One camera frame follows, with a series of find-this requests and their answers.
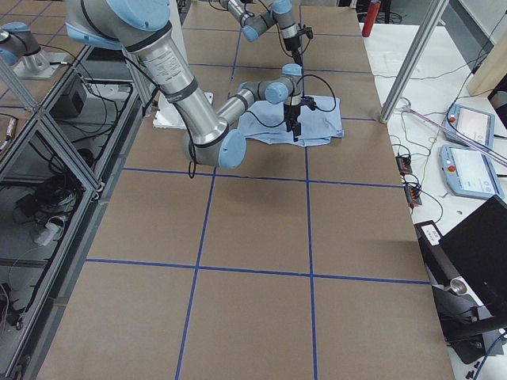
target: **black cable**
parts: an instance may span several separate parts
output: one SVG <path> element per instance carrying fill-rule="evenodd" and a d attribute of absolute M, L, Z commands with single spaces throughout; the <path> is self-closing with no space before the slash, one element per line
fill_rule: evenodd
<path fill-rule="evenodd" d="M 478 51 L 478 56 L 481 55 L 482 51 L 484 50 L 484 48 L 486 47 L 486 45 L 488 44 L 488 42 L 490 42 L 491 40 L 491 36 L 493 35 L 493 33 L 495 32 L 495 30 L 497 30 L 498 26 L 500 25 L 500 23 L 502 22 L 502 20 L 504 19 L 505 15 L 507 14 L 507 12 L 505 12 L 500 20 L 498 20 L 497 24 L 494 26 L 493 30 L 491 31 L 490 35 L 488 36 L 488 38 L 486 38 L 486 42 L 482 45 L 481 47 L 481 50 Z M 479 60 L 479 57 L 477 57 L 477 59 L 475 60 L 475 68 L 477 67 L 477 62 Z"/>
<path fill-rule="evenodd" d="M 148 74 L 146 74 L 144 72 L 144 70 L 137 63 L 135 63 L 134 61 L 132 61 L 130 58 L 128 58 L 126 56 L 124 56 L 124 58 L 125 58 L 126 61 L 129 61 L 129 63 L 131 65 L 133 65 L 133 67 L 135 67 L 137 69 L 137 71 L 141 73 L 142 76 L 144 76 L 149 82 L 151 82 L 151 84 L 153 86 L 155 86 L 161 93 L 164 93 L 162 91 L 162 89 L 160 88 L 160 85 L 157 84 L 153 79 L 151 79 L 151 77 Z"/>
<path fill-rule="evenodd" d="M 255 115 L 253 112 L 245 111 L 245 113 L 251 114 L 263 127 L 266 127 L 266 128 L 276 128 L 276 127 L 279 127 L 280 125 L 282 125 L 283 123 L 285 123 L 285 120 L 282 120 L 277 125 L 268 125 L 266 123 L 262 123 L 261 120 L 257 117 L 257 115 Z"/>
<path fill-rule="evenodd" d="M 81 68 L 85 71 L 86 75 L 88 75 L 88 77 L 93 81 L 92 74 L 90 74 L 90 72 L 86 69 L 85 65 L 81 62 L 81 59 L 78 59 L 78 57 L 76 57 L 74 54 L 72 54 L 67 49 L 64 49 L 63 47 L 49 45 L 49 44 L 40 44 L 40 46 L 44 46 L 46 48 L 57 49 L 57 50 L 60 50 L 60 51 L 65 51 L 68 55 L 70 55 L 74 59 L 74 62 L 72 63 L 72 66 L 77 70 L 76 65 L 81 65 Z M 107 98 L 105 98 L 105 97 L 103 97 L 103 96 L 100 95 L 100 90 L 98 89 L 97 84 L 95 84 L 95 88 L 97 89 L 98 93 L 95 93 L 92 90 L 90 90 L 90 92 L 92 93 L 92 95 L 94 95 L 95 97 L 98 97 L 99 99 L 102 100 L 102 104 L 104 105 L 104 122 L 102 123 L 102 127 L 104 127 L 106 125 L 107 119 L 108 119 L 108 107 L 105 104 L 105 100 Z"/>
<path fill-rule="evenodd" d="M 336 96 L 334 95 L 334 91 L 333 89 L 331 88 L 331 85 L 323 78 L 319 77 L 318 75 L 315 75 L 315 74 L 305 74 L 305 75 L 302 75 L 300 79 L 298 79 L 296 85 L 298 85 L 304 78 L 306 77 L 311 77 L 311 78 L 317 78 L 319 81 L 321 81 L 322 83 L 324 83 L 327 88 L 329 89 L 329 91 L 331 92 L 331 96 L 333 97 L 333 101 L 334 101 L 334 106 L 331 108 L 331 109 L 322 109 L 318 106 L 316 106 L 316 108 L 319 110 L 319 111 L 322 111 L 322 112 L 332 112 L 336 109 L 337 107 L 337 102 L 336 102 Z"/>
<path fill-rule="evenodd" d="M 157 92 L 160 91 L 161 93 L 163 93 L 164 95 L 166 94 L 162 88 L 160 87 L 159 84 L 157 84 L 153 79 L 150 78 L 150 76 L 148 74 L 146 74 L 144 72 L 144 70 L 137 64 L 135 63 L 133 60 L 131 60 L 130 58 L 124 56 L 125 60 L 126 61 L 129 61 L 129 63 L 131 65 L 133 65 L 133 67 L 135 69 L 137 69 L 138 72 L 141 73 L 142 76 L 144 76 L 153 86 L 155 86 L 154 90 L 151 92 L 151 96 L 150 96 L 150 99 L 148 100 L 148 102 L 143 106 L 143 115 L 146 113 L 146 111 L 148 110 L 148 108 L 150 107 L 150 104 L 153 102 L 153 100 L 155 99 L 155 97 L 157 96 Z"/>
<path fill-rule="evenodd" d="M 70 127 L 73 127 L 74 129 L 77 129 L 78 131 L 82 132 L 82 133 L 85 133 L 85 134 L 95 134 L 95 133 L 98 133 L 105 125 L 101 125 L 96 131 L 87 131 L 85 129 L 82 129 L 80 127 L 78 127 L 76 124 L 74 123 L 71 123 L 70 121 L 66 121 L 66 120 L 55 120 L 56 123 L 63 123 L 63 124 L 66 124 Z"/>
<path fill-rule="evenodd" d="M 3 113 L 3 112 L 0 112 L 0 115 L 2 115 L 2 116 L 7 116 L 7 117 L 12 117 L 13 119 L 19 120 L 16 116 L 14 116 L 14 115 L 10 115 L 9 113 Z"/>
<path fill-rule="evenodd" d="M 484 359 L 482 360 L 481 364 L 478 366 L 477 372 L 475 372 L 474 380 L 478 379 L 478 374 L 481 373 L 481 369 L 484 366 L 484 363 L 490 356 L 491 352 L 493 351 L 493 348 L 500 342 L 502 339 L 505 339 L 507 337 L 507 332 L 504 332 L 503 334 L 500 334 L 500 336 L 490 345 L 488 348 L 488 351 L 486 351 L 486 354 L 484 355 Z"/>
<path fill-rule="evenodd" d="M 221 9 L 221 8 L 217 8 L 216 6 L 212 5 L 212 0 L 208 0 L 208 4 L 211 8 L 213 8 L 214 10 L 220 10 L 222 12 L 228 12 L 226 9 Z"/>
<path fill-rule="evenodd" d="M 488 55 L 488 53 L 485 53 L 481 56 L 484 57 Z M 438 78 L 442 78 L 443 76 L 445 75 L 449 75 L 449 74 L 452 74 L 452 73 L 455 73 L 456 71 L 460 70 L 460 69 L 463 69 L 464 67 L 468 66 L 469 63 L 472 63 L 474 62 L 476 59 L 471 59 L 470 61 L 466 62 L 464 65 L 452 70 L 452 71 L 448 71 L 446 73 L 443 73 L 443 74 L 439 74 L 437 76 L 434 76 L 434 77 L 424 77 L 424 78 L 411 78 L 410 80 L 413 80 L 413 81 L 425 81 L 427 79 L 438 79 Z M 374 77 L 381 77 L 381 78 L 397 78 L 397 75 L 380 75 L 380 74 L 374 74 L 373 75 Z"/>
<path fill-rule="evenodd" d="M 480 60 L 480 57 L 481 57 L 481 53 L 482 51 L 484 50 L 484 48 L 486 47 L 486 45 L 488 44 L 488 42 L 490 41 L 491 39 L 491 36 L 493 35 L 494 31 L 497 29 L 497 27 L 500 25 L 501 21 L 504 19 L 505 15 L 507 13 L 504 13 L 502 16 L 501 16 L 501 19 L 498 21 L 498 23 L 494 26 L 493 30 L 491 31 L 490 35 L 488 36 L 488 38 L 486 39 L 486 42 L 483 44 L 483 46 L 481 47 L 481 50 L 479 50 L 478 54 L 477 54 L 477 59 L 475 60 L 475 63 L 474 63 L 474 67 L 472 68 L 472 70 L 470 71 L 469 75 L 467 75 L 467 77 L 465 78 L 465 80 L 463 81 L 463 84 L 461 85 L 461 87 L 459 88 L 459 91 L 458 91 L 458 94 L 456 95 L 456 98 L 455 100 L 451 103 L 451 105 L 449 106 L 448 110 L 447 110 L 447 113 L 449 113 L 449 110 L 451 109 L 451 107 L 456 103 L 456 101 L 462 97 L 460 97 L 459 95 L 461 94 L 461 91 L 463 91 L 463 88 L 465 87 L 465 84 L 467 83 L 468 81 L 468 78 L 474 73 L 475 69 L 477 68 L 477 63 L 478 61 Z"/>
<path fill-rule="evenodd" d="M 305 46 L 304 49 L 303 49 L 303 51 L 301 51 L 301 55 L 303 55 L 307 51 L 308 46 L 310 45 L 310 42 L 311 42 L 311 40 L 308 39 L 307 46 Z"/>
<path fill-rule="evenodd" d="M 444 217 L 444 206 L 442 206 L 442 203 L 439 202 L 439 200 L 437 198 L 435 198 L 434 196 L 432 196 L 431 194 L 425 192 L 424 190 L 421 189 L 421 192 L 423 194 L 426 194 L 427 196 L 429 196 L 432 200 L 434 200 L 438 206 L 440 207 L 440 217 L 435 221 L 435 224 L 437 224 L 440 220 L 442 220 L 442 218 Z"/>

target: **metal profile bar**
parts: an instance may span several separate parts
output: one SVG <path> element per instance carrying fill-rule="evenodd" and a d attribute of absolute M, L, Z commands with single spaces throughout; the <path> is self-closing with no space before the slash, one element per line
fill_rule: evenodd
<path fill-rule="evenodd" d="M 433 30 L 435 30 L 435 27 L 442 17 L 442 13 L 448 3 L 449 0 L 432 0 L 429 4 L 425 18 L 414 37 L 414 41 L 412 42 L 409 51 L 406 53 L 405 60 L 403 61 L 402 67 L 396 76 L 395 83 L 393 83 L 391 91 L 387 95 L 386 102 L 384 103 L 382 112 L 380 113 L 380 123 L 387 123 L 387 121 L 391 118 L 396 104 L 402 96 L 403 90 L 405 90 L 405 87 L 410 80 L 410 76 L 414 72 L 417 62 L 421 58 L 422 52 L 425 50 L 425 47 L 433 34 Z"/>
<path fill-rule="evenodd" d="M 37 101 L 3 59 L 0 59 L 0 78 L 7 84 L 14 95 L 17 96 L 27 111 L 33 113 L 37 111 L 39 108 Z"/>
<path fill-rule="evenodd" d="M 94 189 L 100 188 L 100 180 L 96 178 L 92 169 L 81 158 L 74 145 L 61 132 L 58 124 L 49 115 L 44 114 L 41 117 L 41 132 L 55 152 L 63 158 L 63 161 L 74 173 L 79 181 L 89 184 Z"/>

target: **folded towel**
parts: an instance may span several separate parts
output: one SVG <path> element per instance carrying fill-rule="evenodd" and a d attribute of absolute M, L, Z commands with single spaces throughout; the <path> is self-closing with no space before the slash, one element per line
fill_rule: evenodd
<path fill-rule="evenodd" d="M 331 109 L 334 106 L 332 97 L 314 96 L 317 106 Z M 298 146 L 317 146 L 329 144 L 333 137 L 343 137 L 341 127 L 340 99 L 336 99 L 336 108 L 332 112 L 322 112 L 308 107 L 301 107 L 298 121 L 301 123 L 301 136 L 294 142 L 292 132 L 287 132 L 285 123 L 279 127 L 268 128 L 259 123 L 250 113 L 239 118 L 238 129 L 245 137 L 271 144 L 293 144 Z M 268 101 L 257 101 L 249 111 L 254 113 L 266 125 L 277 125 L 284 118 L 284 105 L 271 104 Z"/>

